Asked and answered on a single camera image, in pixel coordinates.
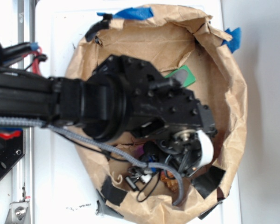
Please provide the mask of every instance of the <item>bolt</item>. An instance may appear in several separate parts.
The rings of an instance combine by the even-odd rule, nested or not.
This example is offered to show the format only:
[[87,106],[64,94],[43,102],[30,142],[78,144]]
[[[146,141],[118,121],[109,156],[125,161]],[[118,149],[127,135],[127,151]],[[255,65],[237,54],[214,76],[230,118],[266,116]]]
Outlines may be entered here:
[[198,111],[197,111],[197,109],[193,109],[192,111],[191,111],[191,114],[194,116],[194,115],[197,115],[198,114]]
[[193,97],[193,96],[189,96],[189,97],[187,97],[187,100],[188,100],[189,102],[191,102],[192,100],[194,100],[194,97]]
[[139,63],[139,67],[140,67],[140,68],[144,68],[144,67],[145,67],[145,65],[146,65],[146,63],[145,63],[145,62],[140,62],[140,63]]
[[147,92],[147,95],[149,97],[153,97],[154,96],[154,92],[152,90],[150,90],[150,91]]
[[175,113],[175,112],[176,112],[176,107],[175,107],[175,106],[171,107],[171,108],[170,108],[170,112],[171,112],[171,113]]
[[17,216],[18,219],[21,220],[25,216],[26,210],[23,207],[18,207],[18,208],[16,208],[14,213],[15,213],[15,216]]
[[170,91],[170,92],[168,93],[168,97],[172,98],[173,96],[174,96],[174,93],[173,93],[172,91]]
[[132,59],[131,57],[129,57],[129,58],[127,59],[127,63],[128,63],[129,65],[131,65],[131,64],[133,63],[133,59]]
[[134,91],[135,96],[139,96],[141,94],[141,89],[136,88]]
[[4,162],[0,162],[0,166],[1,166],[3,169],[6,169],[6,168],[7,168],[7,166],[5,165]]

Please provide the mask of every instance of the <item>white wall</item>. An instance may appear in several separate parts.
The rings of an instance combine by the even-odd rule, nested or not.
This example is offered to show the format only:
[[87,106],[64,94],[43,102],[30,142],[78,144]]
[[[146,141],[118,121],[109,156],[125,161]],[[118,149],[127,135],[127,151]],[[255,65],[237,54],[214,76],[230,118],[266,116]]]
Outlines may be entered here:
[[222,0],[224,27],[242,28],[234,56],[249,93],[239,168],[243,224],[280,224],[280,0]]

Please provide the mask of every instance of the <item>black screw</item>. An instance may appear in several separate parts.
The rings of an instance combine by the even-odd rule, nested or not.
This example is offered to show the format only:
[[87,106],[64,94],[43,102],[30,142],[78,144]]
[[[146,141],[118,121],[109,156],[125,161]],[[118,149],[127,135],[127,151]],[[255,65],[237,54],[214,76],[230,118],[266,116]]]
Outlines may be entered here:
[[175,113],[176,111],[177,111],[177,109],[176,109],[175,106],[173,106],[173,107],[170,108],[170,112],[171,112],[171,113]]
[[150,91],[147,92],[147,95],[149,97],[153,97],[154,96],[154,92],[152,90],[150,90]]
[[170,98],[174,97],[174,93],[173,93],[172,91],[170,91],[170,92],[168,93],[168,97],[170,97]]
[[128,63],[129,65],[131,65],[131,64],[133,63],[133,59],[132,59],[131,57],[129,57],[129,58],[127,59],[127,63]]
[[193,96],[188,96],[188,97],[187,97],[187,100],[188,100],[189,102],[191,102],[192,100],[194,100],[194,97],[193,97]]
[[142,68],[142,69],[145,67],[145,65],[146,65],[145,62],[140,62],[140,63],[139,63],[139,67]]
[[198,110],[197,109],[193,109],[192,111],[191,111],[191,114],[194,116],[194,115],[197,115],[198,114]]
[[139,96],[141,94],[141,89],[136,88],[134,91],[135,96]]
[[5,165],[4,162],[0,162],[0,166],[1,166],[3,169],[6,169],[6,168],[7,168],[7,166]]

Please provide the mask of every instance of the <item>orange object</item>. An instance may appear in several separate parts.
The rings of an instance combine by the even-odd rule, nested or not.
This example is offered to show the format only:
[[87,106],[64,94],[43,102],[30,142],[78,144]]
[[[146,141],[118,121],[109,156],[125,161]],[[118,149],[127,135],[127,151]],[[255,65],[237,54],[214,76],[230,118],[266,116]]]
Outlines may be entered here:
[[[167,172],[168,177],[173,178],[173,174],[170,172]],[[172,192],[177,192],[178,191],[178,182],[177,180],[171,180],[167,178],[164,174],[164,172],[161,173],[161,181],[166,184],[166,186],[172,191]]]

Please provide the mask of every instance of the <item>metal bracket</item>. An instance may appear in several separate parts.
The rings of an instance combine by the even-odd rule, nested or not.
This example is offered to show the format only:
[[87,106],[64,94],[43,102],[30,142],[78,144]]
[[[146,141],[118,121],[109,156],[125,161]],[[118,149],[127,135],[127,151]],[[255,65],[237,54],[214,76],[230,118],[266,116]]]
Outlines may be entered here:
[[29,224],[29,202],[11,203],[5,224]]

